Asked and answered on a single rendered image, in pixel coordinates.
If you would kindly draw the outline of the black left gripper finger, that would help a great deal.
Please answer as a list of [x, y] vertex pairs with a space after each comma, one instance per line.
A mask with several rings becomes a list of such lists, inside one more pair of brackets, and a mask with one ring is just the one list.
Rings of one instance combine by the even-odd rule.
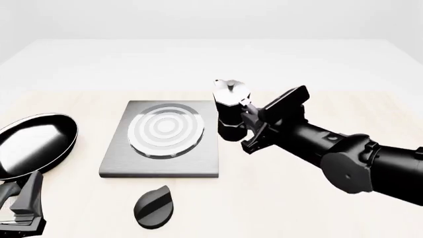
[[39, 171], [33, 172], [23, 186], [15, 203], [10, 207], [16, 215], [42, 215], [43, 176]]

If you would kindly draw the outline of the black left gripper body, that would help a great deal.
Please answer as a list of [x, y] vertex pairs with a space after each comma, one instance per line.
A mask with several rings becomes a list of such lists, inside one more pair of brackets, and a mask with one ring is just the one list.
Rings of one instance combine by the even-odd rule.
[[42, 235], [46, 226], [43, 212], [16, 214], [11, 212], [10, 219], [0, 219], [0, 236], [37, 236]]

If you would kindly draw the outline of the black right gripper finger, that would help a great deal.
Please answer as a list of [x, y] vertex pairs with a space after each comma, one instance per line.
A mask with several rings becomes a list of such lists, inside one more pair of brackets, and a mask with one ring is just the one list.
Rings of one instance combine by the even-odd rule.
[[258, 117], [259, 109], [253, 104], [248, 104], [243, 107], [241, 118], [245, 124], [246, 129], [251, 130], [256, 135], [263, 127], [264, 122]]

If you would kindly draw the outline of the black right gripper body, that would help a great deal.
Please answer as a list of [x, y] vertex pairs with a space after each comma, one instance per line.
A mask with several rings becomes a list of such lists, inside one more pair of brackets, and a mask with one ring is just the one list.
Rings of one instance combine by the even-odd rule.
[[253, 133], [253, 137], [248, 140], [243, 140], [241, 146], [243, 151], [247, 154], [267, 148], [276, 144], [280, 133], [275, 130], [268, 123], [263, 123], [260, 126], [247, 126], [247, 129]]

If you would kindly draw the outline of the silver and black moka pot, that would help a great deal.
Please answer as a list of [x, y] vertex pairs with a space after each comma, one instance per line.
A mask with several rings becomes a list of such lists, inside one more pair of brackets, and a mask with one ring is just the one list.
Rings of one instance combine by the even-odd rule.
[[236, 80], [216, 79], [213, 98], [218, 113], [217, 132], [226, 141], [236, 142], [247, 136], [241, 117], [241, 101], [250, 98], [248, 87]]

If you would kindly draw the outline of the flat grey stove plate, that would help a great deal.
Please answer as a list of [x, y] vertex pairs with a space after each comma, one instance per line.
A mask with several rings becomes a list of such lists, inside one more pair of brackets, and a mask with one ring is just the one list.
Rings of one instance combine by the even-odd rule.
[[102, 178], [217, 178], [214, 101], [129, 101], [98, 173]]

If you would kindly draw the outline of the round black stove knob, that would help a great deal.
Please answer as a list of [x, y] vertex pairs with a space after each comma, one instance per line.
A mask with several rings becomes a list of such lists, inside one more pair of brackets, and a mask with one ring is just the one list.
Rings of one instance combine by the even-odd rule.
[[174, 212], [173, 198], [168, 186], [143, 194], [135, 203], [134, 218], [144, 229], [158, 229], [164, 226]]

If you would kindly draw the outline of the black frying pan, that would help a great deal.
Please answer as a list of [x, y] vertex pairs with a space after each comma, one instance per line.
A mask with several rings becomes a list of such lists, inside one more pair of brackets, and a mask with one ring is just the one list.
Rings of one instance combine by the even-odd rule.
[[75, 146], [79, 127], [60, 113], [21, 118], [0, 129], [0, 180], [22, 183], [58, 166]]

